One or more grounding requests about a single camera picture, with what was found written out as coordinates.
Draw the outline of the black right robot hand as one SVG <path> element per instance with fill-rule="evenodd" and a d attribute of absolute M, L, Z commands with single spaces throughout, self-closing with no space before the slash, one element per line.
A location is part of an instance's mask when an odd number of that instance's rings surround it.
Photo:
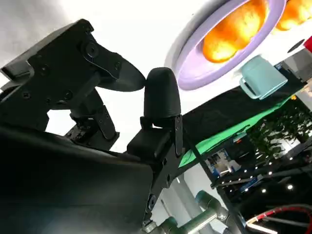
<path fill-rule="evenodd" d="M 97 43 L 89 21 L 60 28 L 2 67 L 0 231 L 140 234 L 183 151 L 170 68 L 145 77 Z M 97 87 L 144 90 L 141 129 L 124 153 Z"/>

